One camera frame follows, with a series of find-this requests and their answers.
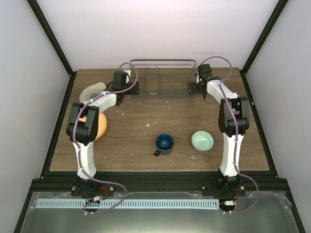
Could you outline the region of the black wire dish rack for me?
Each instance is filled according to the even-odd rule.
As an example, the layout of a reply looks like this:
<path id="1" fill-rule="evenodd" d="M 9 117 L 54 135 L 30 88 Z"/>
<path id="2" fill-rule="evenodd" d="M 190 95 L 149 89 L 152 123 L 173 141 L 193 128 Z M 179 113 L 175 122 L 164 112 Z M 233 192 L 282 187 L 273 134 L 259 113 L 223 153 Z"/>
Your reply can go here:
<path id="1" fill-rule="evenodd" d="M 196 81 L 197 63 L 193 59 L 133 59 L 130 63 L 139 71 L 138 97 L 186 97 L 188 83 Z"/>

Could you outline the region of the light green patterned bowl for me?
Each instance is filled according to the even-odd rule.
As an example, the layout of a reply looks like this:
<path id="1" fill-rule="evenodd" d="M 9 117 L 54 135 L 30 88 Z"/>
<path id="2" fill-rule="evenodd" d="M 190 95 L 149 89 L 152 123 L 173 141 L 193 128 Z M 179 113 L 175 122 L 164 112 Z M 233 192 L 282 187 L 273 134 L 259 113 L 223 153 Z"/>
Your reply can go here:
<path id="1" fill-rule="evenodd" d="M 213 137 L 206 131 L 197 131 L 191 137 L 192 146 L 198 151 L 208 151 L 214 145 Z"/>

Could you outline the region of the dark blue ceramic mug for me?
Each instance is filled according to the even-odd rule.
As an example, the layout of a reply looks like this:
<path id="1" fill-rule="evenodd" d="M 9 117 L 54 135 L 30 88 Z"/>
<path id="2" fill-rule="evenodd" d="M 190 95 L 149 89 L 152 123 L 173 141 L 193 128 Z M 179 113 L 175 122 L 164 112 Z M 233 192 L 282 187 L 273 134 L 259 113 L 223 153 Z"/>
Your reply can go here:
<path id="1" fill-rule="evenodd" d="M 158 157 L 160 155 L 169 155 L 174 146 L 173 137 L 169 134 L 160 134 L 155 139 L 155 146 L 156 150 L 154 152 L 154 156 Z"/>

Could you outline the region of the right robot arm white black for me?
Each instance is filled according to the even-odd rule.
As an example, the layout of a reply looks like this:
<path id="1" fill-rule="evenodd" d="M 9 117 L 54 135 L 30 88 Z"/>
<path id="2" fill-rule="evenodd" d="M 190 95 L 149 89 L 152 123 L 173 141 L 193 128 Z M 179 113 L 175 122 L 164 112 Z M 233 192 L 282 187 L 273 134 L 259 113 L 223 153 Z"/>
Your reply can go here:
<path id="1" fill-rule="evenodd" d="M 215 77 L 188 83 L 188 92 L 211 95 L 219 103 L 218 127 L 224 139 L 220 172 L 223 177 L 237 176 L 242 141 L 250 126 L 248 98 L 232 92 Z"/>

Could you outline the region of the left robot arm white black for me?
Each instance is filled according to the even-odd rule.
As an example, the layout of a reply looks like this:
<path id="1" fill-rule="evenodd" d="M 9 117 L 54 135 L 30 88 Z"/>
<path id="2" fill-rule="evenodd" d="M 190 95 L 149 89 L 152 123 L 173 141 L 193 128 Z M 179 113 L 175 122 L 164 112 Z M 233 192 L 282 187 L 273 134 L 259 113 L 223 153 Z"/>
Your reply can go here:
<path id="1" fill-rule="evenodd" d="M 99 116 L 108 108 L 120 105 L 125 95 L 139 93 L 138 77 L 131 83 L 130 76 L 130 69 L 115 71 L 112 82 L 95 84 L 94 94 L 90 94 L 86 101 L 74 102 L 71 106 L 66 134 L 75 148 L 77 175 L 86 180 L 82 190 L 88 196 L 99 192 L 99 183 L 92 179 L 97 172 L 93 145 L 98 134 Z"/>

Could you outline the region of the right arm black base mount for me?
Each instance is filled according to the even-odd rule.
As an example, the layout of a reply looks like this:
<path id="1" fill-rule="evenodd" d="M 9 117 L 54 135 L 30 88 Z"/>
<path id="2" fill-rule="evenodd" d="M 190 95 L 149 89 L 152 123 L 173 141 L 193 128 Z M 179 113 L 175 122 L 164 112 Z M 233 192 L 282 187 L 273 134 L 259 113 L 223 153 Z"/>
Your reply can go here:
<path id="1" fill-rule="evenodd" d="M 222 185 L 217 181 L 208 179 L 200 182 L 201 191 L 205 196 L 233 197 L 245 196 L 245 191 L 235 186 Z"/>

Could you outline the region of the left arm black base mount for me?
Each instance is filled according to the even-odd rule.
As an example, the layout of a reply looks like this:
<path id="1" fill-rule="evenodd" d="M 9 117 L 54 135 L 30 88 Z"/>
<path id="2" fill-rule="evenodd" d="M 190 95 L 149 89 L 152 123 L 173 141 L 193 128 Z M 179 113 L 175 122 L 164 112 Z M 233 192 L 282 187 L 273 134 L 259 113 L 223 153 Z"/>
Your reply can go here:
<path id="1" fill-rule="evenodd" d="M 111 197 L 114 193 L 114 186 L 110 184 L 98 183 L 93 180 L 77 179 L 71 188 L 73 197 L 90 199 L 96 196 Z"/>

